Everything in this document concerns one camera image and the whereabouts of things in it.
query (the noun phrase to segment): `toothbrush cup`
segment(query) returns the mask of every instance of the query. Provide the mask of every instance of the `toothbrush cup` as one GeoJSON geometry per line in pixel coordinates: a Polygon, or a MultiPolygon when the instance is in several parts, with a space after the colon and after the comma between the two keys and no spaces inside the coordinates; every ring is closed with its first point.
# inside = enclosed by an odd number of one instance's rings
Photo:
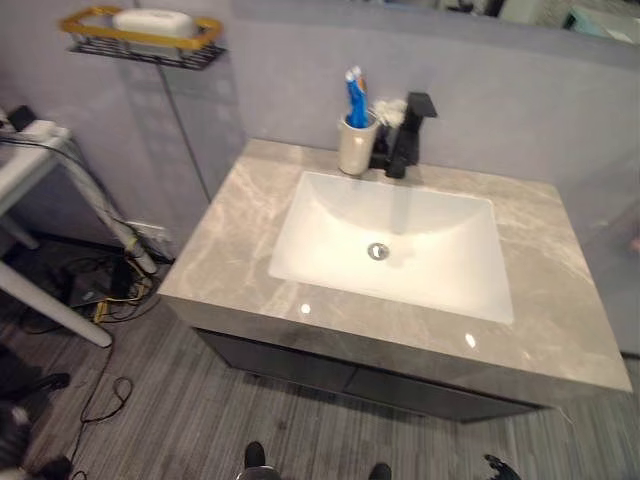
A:
{"type": "Polygon", "coordinates": [[[353,128],[346,122],[346,116],[338,123],[340,130],[338,168],[348,175],[361,175],[369,168],[380,121],[371,112],[367,115],[368,126],[365,128],[353,128]]]}

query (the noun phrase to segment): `white sink basin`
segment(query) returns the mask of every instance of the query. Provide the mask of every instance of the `white sink basin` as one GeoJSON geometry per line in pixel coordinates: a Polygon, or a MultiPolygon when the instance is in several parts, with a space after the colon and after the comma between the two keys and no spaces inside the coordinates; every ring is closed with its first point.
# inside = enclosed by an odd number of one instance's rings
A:
{"type": "Polygon", "coordinates": [[[305,172],[269,274],[513,322],[493,207],[473,197],[305,172]]]}

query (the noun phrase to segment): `soap dish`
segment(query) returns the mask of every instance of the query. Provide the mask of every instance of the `soap dish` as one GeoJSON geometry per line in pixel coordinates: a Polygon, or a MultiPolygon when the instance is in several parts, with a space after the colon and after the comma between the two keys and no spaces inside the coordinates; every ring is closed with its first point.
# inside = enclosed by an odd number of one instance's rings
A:
{"type": "Polygon", "coordinates": [[[188,70],[204,70],[226,49],[215,45],[222,33],[222,23],[213,18],[194,19],[200,32],[192,38],[169,37],[129,32],[108,26],[110,17],[122,11],[120,7],[94,6],[81,10],[60,21],[60,29],[71,34],[71,52],[122,58],[188,70]],[[166,49],[167,55],[135,51],[132,44],[144,44],[166,49]]]}

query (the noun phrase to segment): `mirror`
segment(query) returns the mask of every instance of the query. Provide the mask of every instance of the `mirror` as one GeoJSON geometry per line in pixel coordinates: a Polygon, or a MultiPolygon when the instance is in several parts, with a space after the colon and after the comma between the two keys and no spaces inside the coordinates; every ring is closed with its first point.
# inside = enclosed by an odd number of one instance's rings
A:
{"type": "Polygon", "coordinates": [[[564,28],[640,44],[640,0],[364,0],[387,6],[435,8],[506,22],[564,28]]]}

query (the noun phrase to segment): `gray striped floor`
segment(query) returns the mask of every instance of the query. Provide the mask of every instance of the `gray striped floor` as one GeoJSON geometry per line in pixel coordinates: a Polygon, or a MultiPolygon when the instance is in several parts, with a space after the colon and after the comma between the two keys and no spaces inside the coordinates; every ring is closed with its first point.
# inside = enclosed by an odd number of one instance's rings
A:
{"type": "MultiPolygon", "coordinates": [[[[35,425],[27,463],[36,465],[70,453],[106,352],[63,332],[26,335],[15,321],[21,309],[0,298],[0,342],[45,372],[73,376],[35,425]]],[[[116,351],[93,413],[109,407],[115,377],[131,377],[135,390],[120,416],[86,432],[77,466],[91,480],[233,479],[256,439],[286,480],[363,479],[377,461],[395,479],[486,479],[484,453],[524,480],[640,479],[635,360],[626,362],[634,395],[463,426],[232,370],[164,305],[109,330],[116,351]]]]}

